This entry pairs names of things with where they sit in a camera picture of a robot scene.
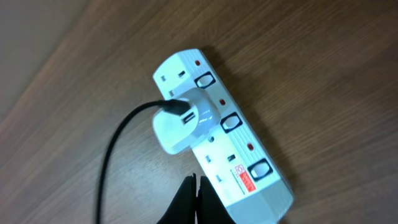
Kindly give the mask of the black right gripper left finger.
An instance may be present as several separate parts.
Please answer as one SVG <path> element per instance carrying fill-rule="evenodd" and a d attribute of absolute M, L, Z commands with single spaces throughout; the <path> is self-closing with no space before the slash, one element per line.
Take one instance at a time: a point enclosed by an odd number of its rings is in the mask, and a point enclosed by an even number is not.
<path fill-rule="evenodd" d="M 196 175 L 186 176 L 166 212 L 157 224 L 194 224 L 196 192 Z"/>

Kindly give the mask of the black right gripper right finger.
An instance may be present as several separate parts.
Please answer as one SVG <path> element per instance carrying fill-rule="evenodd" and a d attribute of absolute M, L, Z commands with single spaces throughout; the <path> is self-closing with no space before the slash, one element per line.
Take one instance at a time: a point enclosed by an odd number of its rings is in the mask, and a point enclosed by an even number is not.
<path fill-rule="evenodd" d="M 205 176 L 200 177 L 196 214 L 199 224 L 235 224 Z"/>

